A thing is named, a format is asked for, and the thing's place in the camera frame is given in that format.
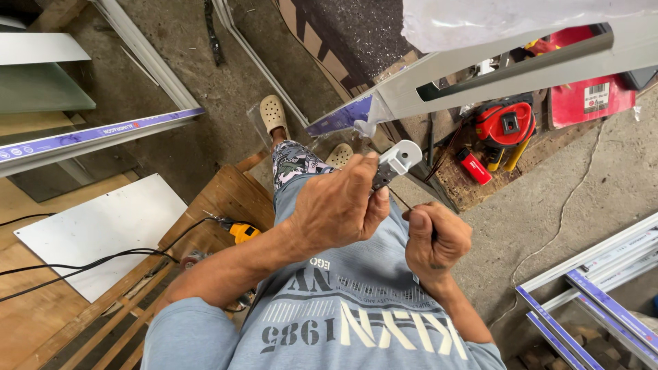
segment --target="concrete floor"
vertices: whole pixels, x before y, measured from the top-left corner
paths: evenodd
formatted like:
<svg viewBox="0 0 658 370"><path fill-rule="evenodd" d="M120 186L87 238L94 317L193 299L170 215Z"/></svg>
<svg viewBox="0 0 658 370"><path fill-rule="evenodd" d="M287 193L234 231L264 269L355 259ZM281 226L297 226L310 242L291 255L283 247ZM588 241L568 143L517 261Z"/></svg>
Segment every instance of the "concrete floor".
<svg viewBox="0 0 658 370"><path fill-rule="evenodd" d="M228 62L214 66L201 3L120 0L120 4L207 110L197 123L125 145L138 159L141 173L159 172L189 202L219 165L237 163L263 147L246 110L274 91L217 19L217 36ZM270 0L238 0L232 5L245 37L309 120L341 103ZM247 13L247 9L256 10ZM123 54L120 38L93 7L87 7L65 31L93 58L74 65L80 67L74 77L98 104L96 110L83 114L87 121L107 124L177 110ZM76 74L74 69L69 67L69 72ZM643 107L640 122L632 111L605 122L592 171L567 206L560 237L521 267L517 282L658 210L658 132L654 128L658 89L639 99L638 105ZM290 126L294 139L311 144L298 122ZM455 267L454 275L485 322L512 306L513 270L556 233L562 204L586 170L597 133L598 129L592 130L461 215L473 227L473 248ZM335 144L346 140L351 137L324 139L316 143L316 150L326 157ZM269 166L264 161L253 172L271 187L267 184ZM396 180L393 188L412 205L432 200L404 178ZM658 290L655 285L651 289L653 294ZM541 301L548 294L539 292L538 298ZM516 338L513 335L520 331L530 333L524 312L517 308L493 328L503 358L515 354L519 346L517 340L506 338Z"/></svg>

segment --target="sticker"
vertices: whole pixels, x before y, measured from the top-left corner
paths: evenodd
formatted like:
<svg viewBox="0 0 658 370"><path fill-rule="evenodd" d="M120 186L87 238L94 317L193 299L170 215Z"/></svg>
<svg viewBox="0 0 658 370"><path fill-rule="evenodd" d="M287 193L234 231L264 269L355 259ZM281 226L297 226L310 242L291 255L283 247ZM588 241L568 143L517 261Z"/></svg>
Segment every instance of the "sticker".
<svg viewBox="0 0 658 370"><path fill-rule="evenodd" d="M610 82L585 88L585 114L608 108Z"/></svg>

